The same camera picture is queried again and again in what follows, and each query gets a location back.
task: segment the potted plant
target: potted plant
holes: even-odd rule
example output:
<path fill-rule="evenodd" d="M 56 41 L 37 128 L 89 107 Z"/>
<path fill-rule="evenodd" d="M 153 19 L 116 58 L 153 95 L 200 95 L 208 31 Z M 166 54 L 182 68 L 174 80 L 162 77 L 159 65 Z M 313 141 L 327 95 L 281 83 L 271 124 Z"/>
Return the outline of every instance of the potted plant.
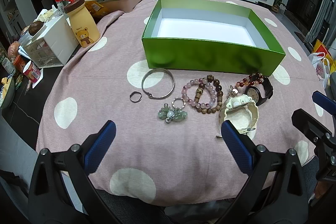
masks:
<path fill-rule="evenodd" d="M 275 13 L 279 12 L 280 5 L 283 5 L 286 8 L 286 5 L 282 3 L 282 0 L 274 0 L 273 6 L 272 6 L 272 11 Z"/>

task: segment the red bead bracelet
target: red bead bracelet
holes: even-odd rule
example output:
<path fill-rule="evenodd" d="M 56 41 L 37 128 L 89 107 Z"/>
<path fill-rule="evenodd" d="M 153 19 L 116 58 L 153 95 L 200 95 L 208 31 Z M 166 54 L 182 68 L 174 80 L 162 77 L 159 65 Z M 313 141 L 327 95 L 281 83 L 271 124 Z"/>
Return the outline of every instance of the red bead bracelet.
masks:
<path fill-rule="evenodd" d="M 257 80 L 251 81 L 251 78 L 255 75 L 258 75 Z M 237 88 L 239 88 L 239 87 L 242 88 L 245 85 L 259 85 L 259 84 L 262 84 L 263 81 L 264 81 L 264 76 L 261 73 L 257 72 L 257 73 L 253 73 L 252 75 L 249 75 L 249 80 L 244 78 L 242 82 L 237 82 L 236 87 Z"/>

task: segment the brown bottle cap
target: brown bottle cap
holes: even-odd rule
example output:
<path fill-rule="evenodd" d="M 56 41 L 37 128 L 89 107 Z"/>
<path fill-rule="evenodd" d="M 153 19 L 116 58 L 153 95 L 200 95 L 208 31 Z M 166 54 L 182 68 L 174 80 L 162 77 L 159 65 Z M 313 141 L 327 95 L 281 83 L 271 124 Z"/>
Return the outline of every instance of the brown bottle cap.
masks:
<path fill-rule="evenodd" d="M 69 13 L 75 9 L 77 9 L 78 7 L 80 7 L 80 5 L 84 4 L 85 0 L 75 0 L 72 3 L 69 3 L 68 5 L 64 6 L 64 12 L 65 13 Z"/>

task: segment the yellow bottle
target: yellow bottle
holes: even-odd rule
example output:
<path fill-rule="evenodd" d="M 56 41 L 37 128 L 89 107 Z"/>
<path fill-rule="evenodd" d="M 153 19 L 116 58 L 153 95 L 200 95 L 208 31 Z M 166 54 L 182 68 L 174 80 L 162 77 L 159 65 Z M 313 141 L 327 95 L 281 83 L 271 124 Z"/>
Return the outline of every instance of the yellow bottle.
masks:
<path fill-rule="evenodd" d="M 82 47 L 95 43 L 100 33 L 96 23 L 85 7 L 85 0 L 75 0 L 64 7 L 69 16 L 71 29 Z"/>

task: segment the polka dot tablecloth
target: polka dot tablecloth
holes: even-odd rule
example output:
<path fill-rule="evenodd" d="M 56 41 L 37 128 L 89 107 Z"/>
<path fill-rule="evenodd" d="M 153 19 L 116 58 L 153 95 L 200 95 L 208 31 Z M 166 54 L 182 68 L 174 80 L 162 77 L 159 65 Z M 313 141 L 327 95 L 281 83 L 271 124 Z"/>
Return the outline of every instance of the polka dot tablecloth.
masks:
<path fill-rule="evenodd" d="M 259 106 L 259 120 L 250 138 L 270 151 L 295 148 L 300 162 L 309 162 L 314 146 L 292 126 L 293 111 L 304 109 L 333 132 L 331 115 L 311 99 L 315 90 L 324 92 L 313 66 L 269 10 L 241 0 L 217 1 L 253 9 L 286 52 L 269 77 L 274 95 Z M 129 100 L 133 91 L 142 92 L 141 81 L 149 71 L 141 36 L 156 3 L 143 0 L 133 12 L 114 12 L 99 22 L 100 40 L 80 49 L 54 84 L 44 106 L 37 151 L 43 147 L 52 152 L 67 150 L 112 120 L 116 137 L 97 171 L 89 176 L 96 188 L 160 206 L 234 197 L 247 176 L 240 172 L 225 142 L 216 138 L 218 113 L 204 115 L 187 105 L 187 119 L 170 124 L 158 119 L 157 113 L 164 103 L 170 105 L 180 96 L 190 80 L 211 73 L 226 95 L 230 85 L 246 75 L 171 70 L 176 88 L 170 97 L 152 100 L 143 94 L 139 103 Z M 162 96 L 170 90 L 171 79 L 162 72 L 154 73 L 144 86 Z M 209 95 L 204 93 L 203 100 L 208 102 Z"/>

